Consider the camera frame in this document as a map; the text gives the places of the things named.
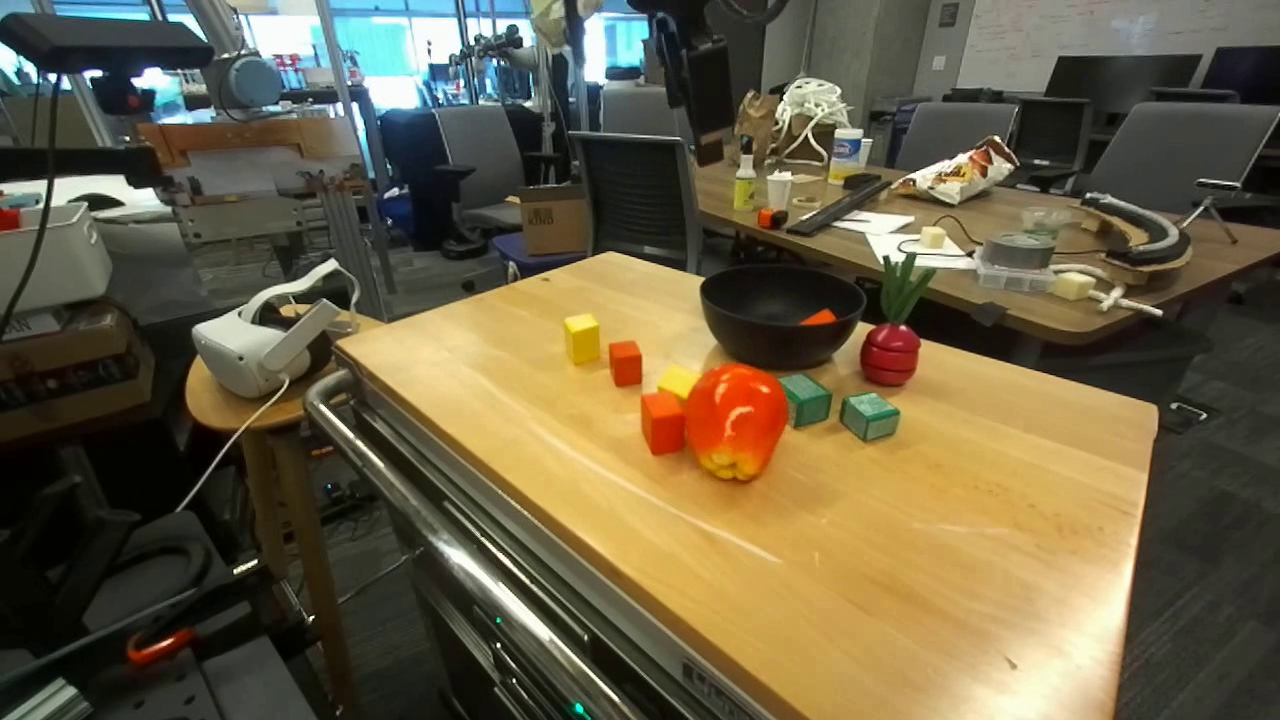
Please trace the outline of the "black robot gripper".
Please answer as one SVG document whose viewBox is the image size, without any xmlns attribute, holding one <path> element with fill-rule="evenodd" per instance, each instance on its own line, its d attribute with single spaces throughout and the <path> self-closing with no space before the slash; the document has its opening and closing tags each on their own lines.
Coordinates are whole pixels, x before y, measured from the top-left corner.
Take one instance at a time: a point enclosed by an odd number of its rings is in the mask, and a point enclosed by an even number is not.
<svg viewBox="0 0 1280 720">
<path fill-rule="evenodd" d="M 777 21 L 777 0 L 653 0 L 668 105 L 690 116 L 698 134 L 716 134 L 735 123 L 734 53 L 711 31 L 710 6 L 726 6 L 735 24 L 751 29 Z"/>
</svg>

